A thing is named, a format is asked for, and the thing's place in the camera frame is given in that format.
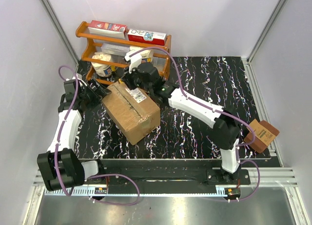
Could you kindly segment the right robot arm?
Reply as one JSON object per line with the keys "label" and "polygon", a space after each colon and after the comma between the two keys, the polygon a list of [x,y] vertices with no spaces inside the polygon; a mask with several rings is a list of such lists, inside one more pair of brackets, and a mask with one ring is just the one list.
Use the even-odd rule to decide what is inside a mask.
{"label": "right robot arm", "polygon": [[166,81],[150,63],[124,69],[121,80],[134,90],[141,88],[158,104],[181,110],[204,122],[212,129],[212,141],[219,148],[221,170],[218,181],[233,184],[239,178],[240,160],[237,153],[241,124],[232,112],[219,105],[206,102]]}

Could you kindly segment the brown cardboard express box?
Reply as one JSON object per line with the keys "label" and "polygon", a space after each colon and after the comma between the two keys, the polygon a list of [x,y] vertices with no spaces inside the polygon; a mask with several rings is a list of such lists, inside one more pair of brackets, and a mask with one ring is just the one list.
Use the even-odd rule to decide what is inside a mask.
{"label": "brown cardboard express box", "polygon": [[160,108],[142,89],[131,90],[119,82],[107,89],[111,93],[102,99],[103,106],[130,144],[137,144],[160,126]]}

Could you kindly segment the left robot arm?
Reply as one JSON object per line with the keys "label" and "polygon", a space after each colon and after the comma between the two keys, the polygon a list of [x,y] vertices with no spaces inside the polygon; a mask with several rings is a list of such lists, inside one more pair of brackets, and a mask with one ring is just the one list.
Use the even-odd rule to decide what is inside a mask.
{"label": "left robot arm", "polygon": [[101,104],[110,90],[94,79],[87,82],[66,80],[64,90],[53,141],[45,153],[37,156],[37,164],[48,191],[80,186],[88,178],[99,184],[106,176],[99,160],[81,162],[74,153],[74,147],[84,112]]}

